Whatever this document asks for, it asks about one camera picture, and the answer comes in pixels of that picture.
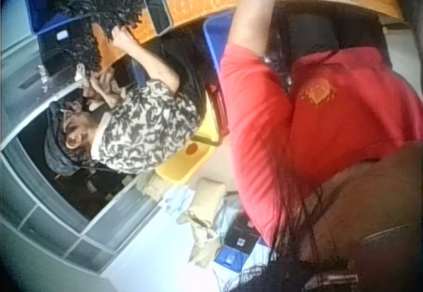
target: orange logo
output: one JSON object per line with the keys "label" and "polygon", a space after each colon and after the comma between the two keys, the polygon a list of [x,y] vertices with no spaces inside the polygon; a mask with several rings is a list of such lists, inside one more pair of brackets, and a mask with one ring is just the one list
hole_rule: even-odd
{"label": "orange logo", "polygon": [[318,105],[323,101],[328,102],[335,97],[335,89],[327,79],[312,79],[300,92],[301,99],[308,99],[312,104]]}

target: black cap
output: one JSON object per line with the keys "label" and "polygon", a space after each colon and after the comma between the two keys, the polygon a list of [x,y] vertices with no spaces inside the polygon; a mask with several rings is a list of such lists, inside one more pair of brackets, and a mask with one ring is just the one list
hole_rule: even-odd
{"label": "black cap", "polygon": [[62,176],[71,176],[79,170],[78,162],[71,159],[64,141],[63,112],[57,102],[50,104],[47,109],[48,128],[44,141],[44,154],[48,167]]}

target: red shirt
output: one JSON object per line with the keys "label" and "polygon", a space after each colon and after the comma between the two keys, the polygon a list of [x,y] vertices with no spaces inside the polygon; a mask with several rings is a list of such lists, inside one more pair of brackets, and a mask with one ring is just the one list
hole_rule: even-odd
{"label": "red shirt", "polygon": [[337,172],[423,139],[422,101],[375,48],[305,56],[291,78],[288,97],[256,54],[234,44],[221,61],[239,195],[267,243],[289,185],[308,196]]}

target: floor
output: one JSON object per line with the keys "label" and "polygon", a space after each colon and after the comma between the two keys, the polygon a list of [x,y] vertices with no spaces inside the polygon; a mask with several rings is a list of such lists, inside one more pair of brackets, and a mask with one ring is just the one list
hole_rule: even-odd
{"label": "floor", "polygon": [[[393,69],[400,73],[421,96],[420,62],[410,32],[387,34]],[[229,137],[217,148],[189,184],[210,178],[236,190]],[[237,274],[216,266],[203,270],[188,263],[194,244],[188,225],[177,225],[162,209],[133,242],[103,273],[119,292],[218,292]],[[263,263],[267,250],[257,246],[245,268]]]}

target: yellow container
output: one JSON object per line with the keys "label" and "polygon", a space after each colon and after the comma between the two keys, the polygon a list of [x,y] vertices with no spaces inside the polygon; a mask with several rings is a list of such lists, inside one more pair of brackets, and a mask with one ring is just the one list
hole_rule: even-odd
{"label": "yellow container", "polygon": [[[206,116],[197,136],[219,142],[219,130],[208,93],[206,92]],[[175,184],[185,184],[199,169],[216,147],[197,141],[188,141],[185,147],[168,161],[156,168],[156,173],[165,180]]]}

